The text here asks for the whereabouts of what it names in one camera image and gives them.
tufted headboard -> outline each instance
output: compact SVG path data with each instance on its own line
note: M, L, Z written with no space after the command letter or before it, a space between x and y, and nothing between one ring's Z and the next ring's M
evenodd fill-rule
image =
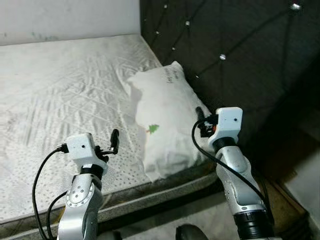
M160 62L178 61L212 112L243 109L242 146L255 148L263 129L274 138L288 122L282 118L292 116L270 119L318 82L315 74L302 78L320 63L319 0L141 0L140 16L141 34ZM301 81L310 83L302 89Z

black cable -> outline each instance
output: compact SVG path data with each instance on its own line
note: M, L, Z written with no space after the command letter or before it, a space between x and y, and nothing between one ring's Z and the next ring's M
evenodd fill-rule
M269 194L268 194L267 186L266 186L265 180L262 179L262 177L260 177L260 183L261 183L262 190L263 190L263 193L264 193L264 198L267 201L265 204L267 204L269 206L269 208L270 208L271 206L270 206L270 200L269 200Z
M51 210L53 208L53 206L55 205L55 203L62 198L64 195L66 195L67 192L65 191L64 193L60 194L59 196L57 196L52 203L50 204L48 211L46 212L46 230L48 232L49 238L50 239L54 239L54 236L52 235L52 231L51 231L51 227L50 227L50 214L51 214Z
M225 164L224 162L220 161L219 159L217 159L216 157L212 156L210 153L208 153L207 151L203 150L197 143L196 138L195 138L195 131L196 128L198 126L198 124L205 122L205 119L201 119L195 122L195 124L192 127L192 132L191 132L191 137L192 137L192 141L193 144L195 145L195 147L205 156L207 156L210 160L213 160L214 162L216 162L217 164L221 165L222 167L224 167L225 169L229 170L231 173L233 173L235 176L237 176L240 180L242 180L245 184L248 185L248 187L250 187L259 197L260 199L263 201L267 213L269 215L269 218L272 222L272 224L275 223L274 217L272 215L270 206L268 205L268 200L266 200L265 196L251 183L249 182L244 176L242 176L240 173L238 173L237 171L233 170L231 167L229 167L227 164Z
M51 238L47 238L45 231L42 228L42 224L40 221L40 217L39 217L39 212L38 212L38 208L37 208L37 203L36 203L36 186L37 186L37 182L39 179L39 175L41 173L42 168L44 167L44 165L46 164L46 162L48 161L48 159L55 153L60 152L60 149L55 149L52 152L49 153L48 156L46 156L46 158L43 160L43 162L41 163L41 166L39 167L38 172L36 173L34 182L33 182L33 186L32 186L32 205L33 205L33 211L34 211L34 215L35 215L35 220L36 220L36 224L38 226L40 235L42 237L43 240L51 240Z

robotic arm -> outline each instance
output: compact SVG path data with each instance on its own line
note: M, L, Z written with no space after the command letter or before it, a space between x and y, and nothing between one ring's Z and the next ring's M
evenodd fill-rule
M198 125L201 137L209 137L208 145L213 148L215 158L241 174L256 189L257 182L251 174L251 165L236 145L241 130L243 111L239 107L224 107L215 116L204 118L201 108L197 107ZM266 203L257 193L231 171L218 164L216 174L222 181L224 193L232 212L241 240L281 240L275 237L273 223Z
M102 151L95 146L91 133L70 136L64 147L78 166L66 193L65 211L58 226L58 240L97 239L97 215L103 203L101 179L108 170L108 154L117 154L119 131L111 134L111 147Z

